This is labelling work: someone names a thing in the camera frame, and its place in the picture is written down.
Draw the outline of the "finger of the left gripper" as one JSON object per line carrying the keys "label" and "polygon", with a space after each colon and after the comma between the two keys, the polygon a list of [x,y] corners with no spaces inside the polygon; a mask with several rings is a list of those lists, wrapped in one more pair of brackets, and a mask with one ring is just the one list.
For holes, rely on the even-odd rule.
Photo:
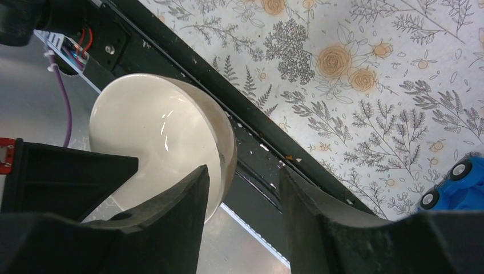
{"label": "finger of the left gripper", "polygon": [[82,221],[138,167],[136,157],[1,138],[1,213],[48,212]]}

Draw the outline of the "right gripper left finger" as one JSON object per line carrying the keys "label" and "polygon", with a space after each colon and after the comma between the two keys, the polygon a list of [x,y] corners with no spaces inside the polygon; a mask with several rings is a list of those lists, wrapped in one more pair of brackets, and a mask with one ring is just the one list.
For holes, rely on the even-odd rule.
{"label": "right gripper left finger", "polygon": [[200,166],[109,220],[1,215],[2,273],[196,273],[208,201]]}

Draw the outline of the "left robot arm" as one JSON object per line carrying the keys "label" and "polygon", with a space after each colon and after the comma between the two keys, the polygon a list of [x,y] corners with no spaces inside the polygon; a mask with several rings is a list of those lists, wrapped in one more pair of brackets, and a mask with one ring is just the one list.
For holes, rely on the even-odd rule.
{"label": "left robot arm", "polygon": [[[2,1],[1,43],[25,46],[35,30],[75,35],[84,1]],[[2,138],[1,212],[48,212],[82,221],[136,174],[136,157]]]}

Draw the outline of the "beige ribbed ceramic bowl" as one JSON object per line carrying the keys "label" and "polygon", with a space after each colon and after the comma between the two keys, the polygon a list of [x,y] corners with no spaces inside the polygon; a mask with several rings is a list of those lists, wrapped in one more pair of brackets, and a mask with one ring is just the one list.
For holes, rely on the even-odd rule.
{"label": "beige ribbed ceramic bowl", "polygon": [[236,138],[220,105],[201,89],[155,74],[129,74],[110,82],[91,111],[93,152],[132,156],[137,173],[113,194],[121,210],[168,190],[207,166],[205,216],[223,202],[235,175]]}

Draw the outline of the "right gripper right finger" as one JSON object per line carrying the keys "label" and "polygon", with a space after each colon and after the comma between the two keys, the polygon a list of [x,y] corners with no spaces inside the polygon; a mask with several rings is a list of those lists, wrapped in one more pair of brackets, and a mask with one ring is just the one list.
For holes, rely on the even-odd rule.
{"label": "right gripper right finger", "polygon": [[289,168],[279,173],[292,273],[482,273],[483,212],[399,221],[362,212]]}

